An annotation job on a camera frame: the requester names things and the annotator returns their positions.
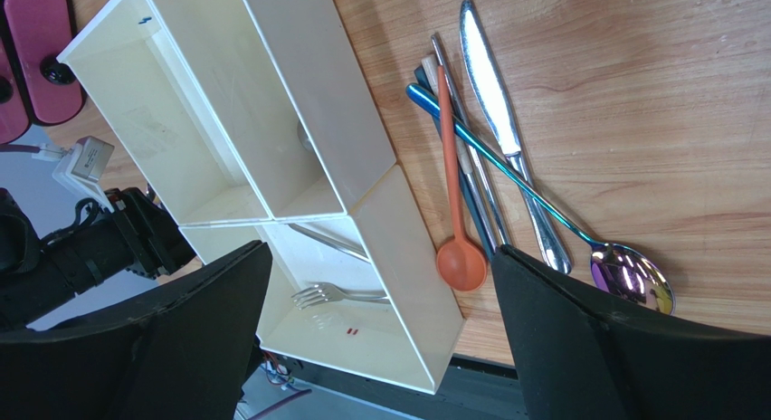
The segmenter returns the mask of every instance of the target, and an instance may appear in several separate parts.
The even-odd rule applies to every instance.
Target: orange silicone spoon
[[[482,251],[469,241],[464,228],[450,89],[447,87],[442,66],[439,66],[439,108],[444,148],[444,174],[450,195],[454,237],[439,248],[436,254],[436,267],[444,281],[456,291],[475,291],[487,279],[487,260]]]

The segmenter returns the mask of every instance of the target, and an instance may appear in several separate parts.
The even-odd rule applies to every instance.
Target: utensil organizer
[[[436,391],[462,316],[332,0],[110,0],[58,58],[205,263],[271,246],[266,349]],[[295,310],[311,282],[391,303]]]

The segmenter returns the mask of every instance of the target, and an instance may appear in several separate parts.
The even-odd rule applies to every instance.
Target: silver knife
[[[461,45],[471,86],[498,140],[500,149],[503,150],[503,155],[511,166],[532,185],[528,163],[519,143],[519,132],[514,111],[511,109],[511,101],[500,77],[498,65],[492,56],[487,36],[482,31],[479,15],[471,0],[464,0],[461,5]],[[547,213],[530,196],[523,193],[522,197],[530,212],[530,220],[533,222],[544,262],[552,269],[570,273],[572,269],[570,256]]]

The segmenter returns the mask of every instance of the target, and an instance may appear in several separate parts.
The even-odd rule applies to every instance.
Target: wooden table
[[[335,0],[426,224],[451,233],[442,151],[404,95],[440,33],[464,74],[461,0]],[[74,0],[83,27],[107,0]],[[688,320],[771,334],[771,0],[475,0],[541,190],[603,238],[667,274]],[[117,149],[104,186],[142,176],[89,103],[49,130]],[[519,192],[493,173],[515,245],[539,255]],[[588,248],[561,232],[585,282]],[[511,363],[492,281],[458,294],[457,351]]]

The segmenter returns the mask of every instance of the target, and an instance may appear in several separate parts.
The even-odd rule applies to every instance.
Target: fork
[[[383,292],[379,296],[364,296],[352,294],[340,289],[330,282],[317,282],[303,291],[298,291],[291,296],[294,306],[298,310],[304,310],[308,307],[314,307],[327,302],[337,302],[343,300],[373,302],[377,304],[389,304],[391,301]]]

